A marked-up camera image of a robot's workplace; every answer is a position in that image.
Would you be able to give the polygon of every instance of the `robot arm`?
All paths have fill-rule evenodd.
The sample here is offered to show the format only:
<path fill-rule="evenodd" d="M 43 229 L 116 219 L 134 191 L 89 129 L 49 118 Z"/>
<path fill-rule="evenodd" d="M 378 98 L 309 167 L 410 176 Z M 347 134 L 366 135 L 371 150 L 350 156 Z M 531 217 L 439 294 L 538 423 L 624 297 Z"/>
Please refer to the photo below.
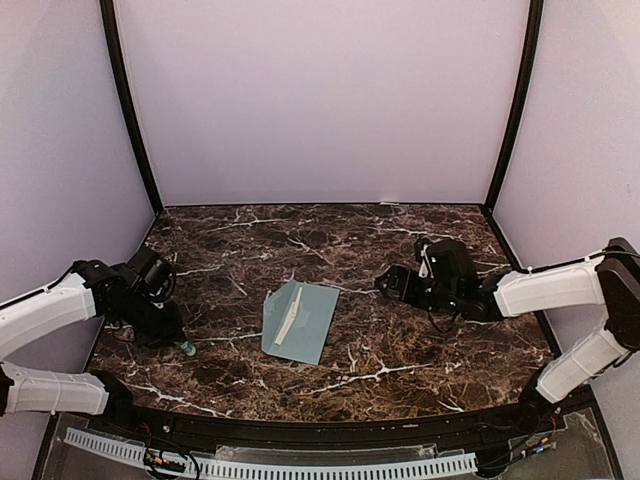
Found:
<path fill-rule="evenodd" d="M 387 298 L 475 321 L 581 304 L 606 305 L 608 319 L 531 378 L 518 424 L 530 429 L 575 388 L 640 349 L 640 255 L 622 238 L 583 259 L 480 278 L 462 242 L 416 244 L 416 272 L 392 266 L 376 279 Z"/>
<path fill-rule="evenodd" d="M 75 262 L 53 284 L 0 305 L 0 415 L 25 410 L 98 415 L 109 404 L 130 400 L 126 388 L 106 372 L 62 374 L 2 361 L 72 323 L 104 315 L 131 324 L 138 345 L 179 345 L 195 353 L 177 305 L 167 302 L 174 285 L 173 268 L 143 247 L 128 263 L 113 267 L 98 260 Z"/>

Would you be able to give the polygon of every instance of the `marble tabletop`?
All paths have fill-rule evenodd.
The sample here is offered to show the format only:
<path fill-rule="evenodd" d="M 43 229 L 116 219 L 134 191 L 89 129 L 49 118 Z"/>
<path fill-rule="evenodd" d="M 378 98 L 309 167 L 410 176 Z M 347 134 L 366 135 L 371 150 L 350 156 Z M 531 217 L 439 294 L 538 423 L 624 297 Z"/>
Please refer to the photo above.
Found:
<path fill-rule="evenodd" d="M 147 245 L 176 266 L 197 354 L 140 349 L 131 329 L 107 326 L 89 368 L 117 374 L 139 405 L 245 420 L 408 419 L 515 402 L 552 359 L 533 315 L 440 334 L 425 312 L 373 289 L 392 264 L 417 268 L 421 237 L 463 240 L 480 272 L 509 267 L 476 206 L 168 208 Z M 262 304 L 292 278 L 341 291 L 319 366 L 261 350 Z"/>

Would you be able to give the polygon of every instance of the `light blue paper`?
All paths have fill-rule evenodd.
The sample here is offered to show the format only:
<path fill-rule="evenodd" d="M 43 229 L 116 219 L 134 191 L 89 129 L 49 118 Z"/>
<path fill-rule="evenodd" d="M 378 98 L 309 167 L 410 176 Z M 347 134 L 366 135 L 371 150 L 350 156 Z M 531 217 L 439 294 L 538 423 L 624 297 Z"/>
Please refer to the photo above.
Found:
<path fill-rule="evenodd" d="M 295 320 L 280 345 L 275 344 L 299 289 Z M 340 291 L 291 280 L 264 302 L 262 351 L 276 357 L 318 365 Z"/>

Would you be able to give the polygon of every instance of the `cable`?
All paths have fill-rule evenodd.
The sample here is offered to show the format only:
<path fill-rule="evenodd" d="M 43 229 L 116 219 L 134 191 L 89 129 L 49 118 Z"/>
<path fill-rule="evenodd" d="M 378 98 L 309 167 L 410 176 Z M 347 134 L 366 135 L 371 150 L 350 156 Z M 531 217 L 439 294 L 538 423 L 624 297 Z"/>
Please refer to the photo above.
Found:
<path fill-rule="evenodd" d="M 154 455 L 151 453 L 151 450 L 149 448 L 152 437 L 153 437 L 153 435 L 151 434 L 151 429 L 149 428 L 149 425 L 146 424 L 146 422 L 142 423 L 140 426 L 144 428 L 147 432 L 147 441 L 145 442 L 145 449 L 144 449 L 144 460 L 142 462 L 151 469 L 151 472 L 145 470 L 147 476 L 151 478 L 155 478 L 156 480 L 176 480 L 177 478 L 179 478 L 179 477 L 176 477 L 175 475 L 167 475 L 167 474 L 161 473 L 157 470 L 156 459 L 159 458 L 160 461 L 162 461 L 163 460 L 162 454 L 164 453 L 164 451 L 159 450 L 158 455 Z M 180 454 L 180 456 L 185 460 L 187 459 L 187 457 L 185 457 L 182 454 Z"/>
<path fill-rule="evenodd" d="M 494 465 L 491 467 L 484 467 L 487 470 L 503 470 L 507 467 L 510 467 L 511 465 L 513 465 L 514 463 L 518 463 L 520 460 L 524 460 L 526 457 L 523 457 L 521 455 L 517 456 L 516 458 L 514 458 L 513 460 L 507 462 L 507 463 L 502 463 L 500 465 Z"/>
<path fill-rule="evenodd" d="M 553 265 L 545 265 L 543 267 L 536 267 L 536 268 L 514 268 L 514 270 L 518 273 L 524 273 L 524 274 L 530 274 L 530 273 L 541 273 L 541 272 L 546 272 L 547 270 L 551 270 L 553 268 L 560 268 L 560 267 L 566 267 L 569 265 L 575 265 L 578 263 L 583 263 L 586 260 L 593 260 L 594 258 L 599 258 L 599 257 L 604 257 L 604 256 L 627 256 L 627 257 L 633 257 L 633 258 L 638 258 L 640 259 L 640 254 L 635 253 L 635 252 L 627 252 L 624 250 L 607 250 L 606 248 L 604 250 L 601 250 L 599 252 L 596 252 L 592 255 L 589 255 L 588 257 L 585 258 L 576 258 L 575 260 L 569 260 L 567 262 L 561 262 L 561 263 L 555 263 Z"/>
<path fill-rule="evenodd" d="M 149 295 L 149 299 L 152 302 L 165 303 L 167 300 L 171 298 L 171 295 L 173 295 L 173 292 L 176 289 L 177 273 L 176 273 L 176 269 L 173 268 L 173 265 L 170 265 L 170 269 L 171 270 L 169 273 L 169 277 L 167 278 L 168 286 L 166 286 L 166 291 L 164 291 L 165 287 L 163 286 L 163 288 L 157 295 Z"/>
<path fill-rule="evenodd" d="M 73 264 L 71 264 L 71 266 L 67 268 L 65 272 L 55 282 L 53 282 L 51 285 L 48 285 L 46 289 L 51 290 L 52 288 L 57 287 L 60 284 L 60 282 L 62 282 L 62 280 L 64 280 L 67 277 L 67 275 L 69 275 L 71 272 L 73 272 L 77 268 L 78 263 L 80 262 L 73 262 Z"/>
<path fill-rule="evenodd" d="M 624 356 L 622 356 L 621 358 L 613 362 L 613 368 L 619 368 L 625 363 L 627 363 L 627 360 L 629 360 L 631 358 L 631 355 L 633 355 L 634 353 L 635 352 L 631 352 L 631 351 L 627 352 Z"/>
<path fill-rule="evenodd" d="M 449 328 L 447 328 L 446 330 L 443 330 L 438 326 L 435 319 L 433 318 L 433 315 L 431 315 L 431 312 L 427 312 L 427 318 L 429 319 L 429 322 L 431 323 L 431 325 L 433 325 L 433 328 L 435 328 L 439 333 L 442 333 L 443 335 L 453 330 L 453 328 L 456 326 L 456 319 L 458 318 L 458 315 L 460 315 L 460 312 L 454 313 L 451 316 L 451 319 L 449 320 L 450 322 Z"/>
<path fill-rule="evenodd" d="M 524 439 L 522 439 L 521 441 L 519 441 L 518 443 L 516 443 L 511 449 L 509 449 L 509 451 L 507 453 L 505 453 L 504 455 L 500 455 L 498 458 L 494 458 L 492 461 L 484 463 L 482 465 L 478 465 L 478 468 L 488 468 L 490 470 L 494 470 L 494 469 L 498 469 L 499 467 L 492 467 L 491 465 L 494 465 L 496 463 L 498 463 L 500 460 L 503 460 L 507 457 L 510 457 L 511 454 L 516 451 L 518 448 L 520 448 L 522 445 L 524 445 L 525 443 L 527 443 L 529 440 L 531 440 L 534 436 L 536 435 L 536 432 L 533 432 L 531 435 L 529 435 L 528 437 L 525 437 Z"/>
<path fill-rule="evenodd" d="M 141 434 L 141 433 L 137 433 L 134 432 L 132 430 L 129 430 L 127 428 L 121 427 L 120 425 L 117 425 L 109 420 L 106 420 L 104 418 L 99 418 L 98 419 L 101 422 L 106 423 L 107 425 L 111 425 L 112 427 L 120 430 L 121 432 L 126 433 L 127 435 L 131 435 L 134 437 L 144 437 L 145 435 Z M 196 461 L 195 457 L 193 456 L 193 454 L 188 451 L 187 449 L 185 449 L 184 447 L 181 447 L 180 445 L 178 445 L 177 443 L 174 443 L 170 440 L 165 440 L 164 438 L 159 438 L 159 437 L 151 437 L 151 430 L 149 429 L 149 426 L 145 423 L 143 424 L 143 427 L 146 429 L 147 431 L 147 435 L 148 437 L 146 438 L 148 442 L 150 442 L 151 438 L 153 438 L 153 440 L 155 440 L 156 442 L 160 442 L 160 443 L 164 443 L 165 445 L 168 445 L 170 447 L 173 447 L 175 450 L 177 450 L 176 453 L 178 453 L 178 455 L 180 455 L 181 457 L 185 458 L 184 455 L 186 455 L 187 457 L 189 457 L 189 459 L 193 462 L 193 466 L 196 469 L 196 477 L 195 480 L 200 480 L 200 465 L 198 465 L 198 462 Z"/>
<path fill-rule="evenodd" d="M 145 451 L 145 458 L 143 463 L 148 466 L 151 469 L 151 472 L 147 472 L 147 475 L 149 475 L 152 478 L 155 478 L 156 480 L 178 480 L 180 478 L 182 478 L 182 476 L 184 475 L 185 470 L 187 469 L 187 467 L 185 465 L 181 465 L 177 462 L 170 462 L 168 460 L 165 460 L 162 455 L 164 454 L 164 450 L 159 450 L 158 454 L 155 455 L 151 452 L 151 449 L 146 448 Z M 183 455 L 183 454 L 179 454 L 183 459 L 188 460 L 188 458 Z M 158 465 L 161 466 L 161 468 L 164 468 L 165 470 L 169 470 L 172 471 L 169 466 L 173 464 L 173 465 L 177 465 L 179 468 L 181 468 L 180 471 L 175 471 L 175 473 L 179 473 L 180 475 L 172 475 L 172 474 L 168 474 L 168 473 L 162 473 L 160 471 L 158 471 Z"/>
<path fill-rule="evenodd" d="M 488 423 L 488 422 L 478 422 L 475 424 L 476 427 L 488 427 L 488 428 L 492 428 L 494 430 L 498 430 L 500 432 L 506 432 L 509 430 L 513 430 L 514 428 L 516 428 L 515 425 L 494 425 L 493 423 Z"/>

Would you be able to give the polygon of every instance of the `black metal pole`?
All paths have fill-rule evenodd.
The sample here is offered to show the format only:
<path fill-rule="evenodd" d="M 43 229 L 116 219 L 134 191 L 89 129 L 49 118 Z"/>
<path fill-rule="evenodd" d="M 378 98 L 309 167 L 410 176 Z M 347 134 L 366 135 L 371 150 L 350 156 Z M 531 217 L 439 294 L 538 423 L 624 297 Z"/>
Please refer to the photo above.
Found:
<path fill-rule="evenodd" d="M 529 90 L 529 82 L 531 81 L 531 71 L 533 70 L 533 61 L 536 55 L 536 46 L 538 45 L 543 4 L 544 0 L 531 0 L 529 5 L 529 20 L 527 21 L 527 31 L 525 33 L 524 46 L 522 48 L 522 59 L 520 60 L 518 80 L 513 94 L 513 101 L 511 102 L 509 120 L 507 121 L 507 128 L 504 132 L 504 138 L 502 139 L 502 146 L 500 147 L 500 154 L 498 155 L 496 169 L 493 172 L 489 193 L 487 194 L 487 198 L 484 202 L 484 206 L 487 208 L 489 213 L 493 212 L 493 209 L 498 202 L 500 190 L 502 189 L 504 178 L 507 175 L 507 169 L 509 168 L 509 161 L 511 160 L 511 155 L 513 153 L 513 146 L 516 143 L 518 129 L 520 128 L 522 112 L 524 111 L 527 91 Z"/>
<path fill-rule="evenodd" d="M 136 163 L 142 176 L 147 196 L 153 207 L 153 211 L 157 214 L 162 212 L 162 200 L 160 192 L 153 178 L 149 157 L 144 148 L 140 126 L 138 125 L 138 117 L 133 106 L 131 98 L 131 89 L 127 80 L 127 72 L 124 66 L 124 58 L 122 56 L 122 46 L 120 44 L 120 36 L 118 35 L 118 24 L 116 22 L 116 13 L 113 0 L 100 0 L 100 9 L 102 10 L 102 23 L 104 25 L 104 34 L 107 39 L 107 48 L 109 50 L 109 58 L 111 59 L 111 69 L 113 70 L 113 78 L 116 82 L 118 97 L 120 98 L 120 107 L 124 116 L 131 147 L 136 157 Z"/>

